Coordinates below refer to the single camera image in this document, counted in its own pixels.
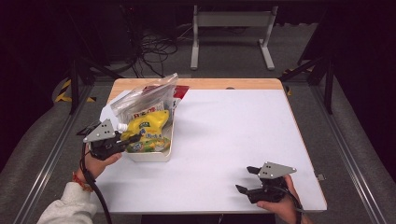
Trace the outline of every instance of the sleeve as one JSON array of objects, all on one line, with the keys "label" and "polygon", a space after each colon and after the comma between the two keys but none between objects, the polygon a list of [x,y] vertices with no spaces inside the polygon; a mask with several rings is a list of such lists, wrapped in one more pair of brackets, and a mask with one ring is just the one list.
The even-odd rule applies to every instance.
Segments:
[{"label": "sleeve", "polygon": [[92,223],[96,205],[90,203],[91,194],[78,183],[69,182],[61,200],[51,203],[41,214],[37,224],[44,223]]}]

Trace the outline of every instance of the plastic bag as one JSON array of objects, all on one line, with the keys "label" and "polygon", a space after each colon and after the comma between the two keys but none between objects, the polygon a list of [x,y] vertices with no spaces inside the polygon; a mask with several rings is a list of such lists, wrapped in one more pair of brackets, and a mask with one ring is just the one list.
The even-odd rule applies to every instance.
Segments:
[{"label": "plastic bag", "polygon": [[173,115],[173,95],[177,80],[177,74],[173,74],[139,86],[110,107],[121,124],[127,124],[132,119],[158,110],[169,110],[170,115]]}]

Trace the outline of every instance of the white table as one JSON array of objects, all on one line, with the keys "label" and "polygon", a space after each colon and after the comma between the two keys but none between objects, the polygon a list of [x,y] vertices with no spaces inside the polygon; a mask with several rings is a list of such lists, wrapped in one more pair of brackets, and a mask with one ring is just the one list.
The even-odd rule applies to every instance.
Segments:
[{"label": "white table", "polygon": [[[134,162],[124,155],[97,179],[109,211],[262,213],[235,184],[259,188],[260,179],[246,167],[262,167],[265,161],[296,168],[291,176],[304,209],[326,210],[304,141],[278,85],[271,90],[189,90],[177,107],[170,161]],[[94,194],[92,200],[101,209]]]}]

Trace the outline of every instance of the wire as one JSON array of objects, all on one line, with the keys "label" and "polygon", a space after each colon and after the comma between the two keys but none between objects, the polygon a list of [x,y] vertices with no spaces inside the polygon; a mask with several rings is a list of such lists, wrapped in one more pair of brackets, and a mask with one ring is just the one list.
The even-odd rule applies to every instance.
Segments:
[{"label": "wire", "polygon": [[192,30],[192,26],[190,26],[189,29],[187,29],[183,34],[181,34],[181,35],[177,38],[177,41],[180,42],[180,41],[183,41],[183,40],[185,40],[185,39],[192,40],[191,38],[183,37],[184,35],[186,35],[186,34],[187,34],[189,31],[191,31],[191,30]]},{"label": "wire", "polygon": [[[164,77],[163,62],[168,59],[169,55],[177,52],[177,42],[171,38],[164,37],[158,32],[149,29],[143,30],[143,22],[138,21],[139,11],[134,7],[120,6],[125,25],[128,28],[130,43],[135,48],[135,56],[132,71],[136,77],[145,77],[144,68],[160,77]],[[161,71],[154,64],[159,64]]]},{"label": "wire", "polygon": [[[88,131],[87,131],[86,136],[93,131],[94,127],[87,127],[87,129],[88,129]],[[103,207],[103,210],[105,211],[107,223],[112,224],[111,216],[110,216],[110,213],[108,212],[105,198],[103,197],[102,192],[96,186],[96,184],[95,184],[96,180],[93,178],[91,172],[87,169],[87,167],[85,165],[85,157],[90,153],[90,151],[88,151],[88,152],[85,151],[86,147],[87,147],[87,144],[83,143],[82,149],[81,149],[81,158],[79,160],[79,167],[80,167],[82,173],[84,174],[87,184],[89,184],[91,186],[91,188],[93,189],[93,191],[95,191],[95,193]]]},{"label": "wire", "polygon": [[296,224],[300,224],[301,223],[301,218],[302,218],[302,215],[303,215],[303,212],[302,212],[303,211],[303,207],[301,206],[301,204],[299,203],[297,198],[294,197],[294,195],[288,189],[282,189],[280,187],[275,187],[275,186],[268,186],[268,187],[270,187],[272,189],[280,190],[282,192],[285,192],[286,194],[288,194],[291,197],[291,199],[293,200],[293,203],[294,203],[294,207],[296,208],[296,212],[297,212]]}]

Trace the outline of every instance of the yellow package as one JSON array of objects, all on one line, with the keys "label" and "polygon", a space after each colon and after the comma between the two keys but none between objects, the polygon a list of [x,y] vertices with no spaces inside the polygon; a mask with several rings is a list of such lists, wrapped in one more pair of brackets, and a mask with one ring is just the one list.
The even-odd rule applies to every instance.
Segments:
[{"label": "yellow package", "polygon": [[126,151],[153,152],[168,149],[170,147],[170,140],[163,137],[163,125],[168,119],[168,110],[151,112],[133,119],[128,124],[127,131],[122,133],[120,140],[127,140],[137,133],[140,133],[142,137],[139,142],[130,144],[126,148]]}]

